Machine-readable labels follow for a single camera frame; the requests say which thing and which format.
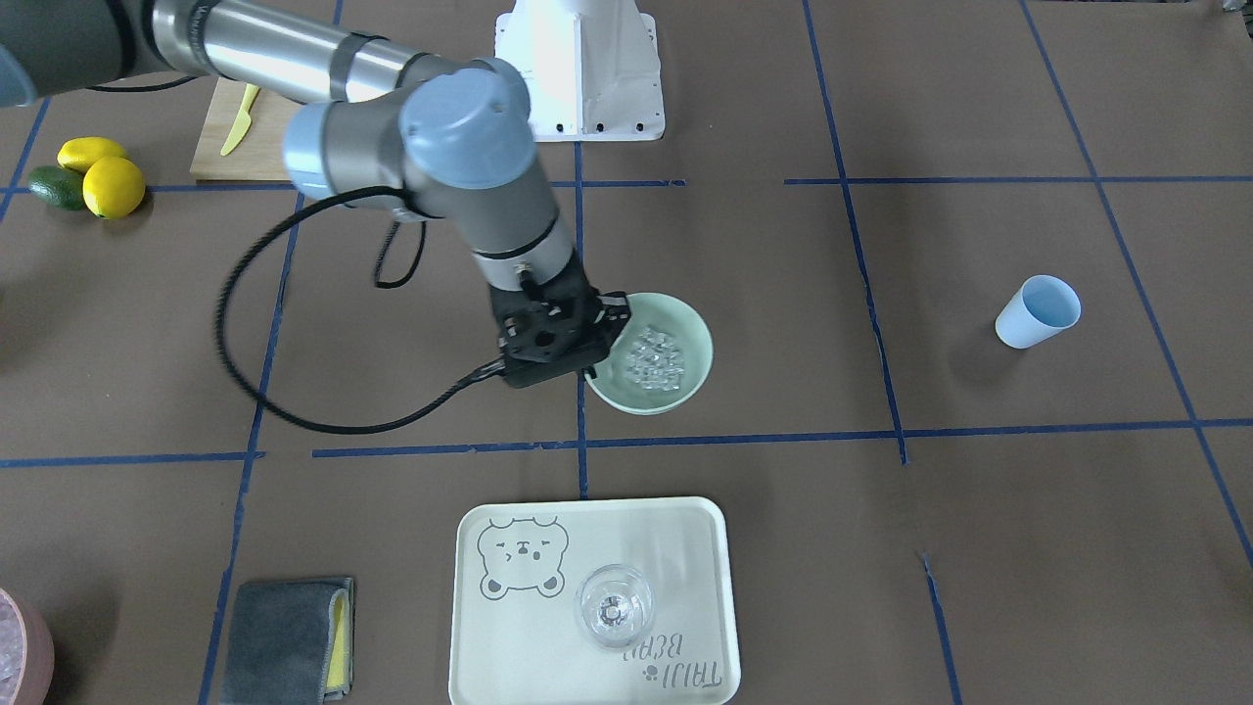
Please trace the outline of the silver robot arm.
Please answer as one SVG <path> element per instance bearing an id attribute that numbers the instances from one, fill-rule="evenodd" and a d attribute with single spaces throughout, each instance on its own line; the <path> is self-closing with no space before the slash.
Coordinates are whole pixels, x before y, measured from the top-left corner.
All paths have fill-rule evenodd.
<path id="1" fill-rule="evenodd" d="M 3 106 L 154 74 L 213 75 L 299 103 L 283 162 L 306 197 L 444 219 L 487 280 L 502 374 L 591 373 L 629 317 L 586 280 L 538 162 L 523 76 L 252 1 L 5 1 Z"/>

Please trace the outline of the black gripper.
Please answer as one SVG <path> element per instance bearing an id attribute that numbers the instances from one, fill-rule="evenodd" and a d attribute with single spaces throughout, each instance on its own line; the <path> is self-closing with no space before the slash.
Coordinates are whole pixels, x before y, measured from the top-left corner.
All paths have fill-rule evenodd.
<path id="1" fill-rule="evenodd" d="M 510 289 L 491 284 L 487 297 L 500 374 L 514 389 L 564 374 L 595 374 L 591 367 L 609 357 L 632 319 L 626 293 L 598 291 L 580 258 L 570 258 L 544 282 L 533 269 L 519 269 Z"/>

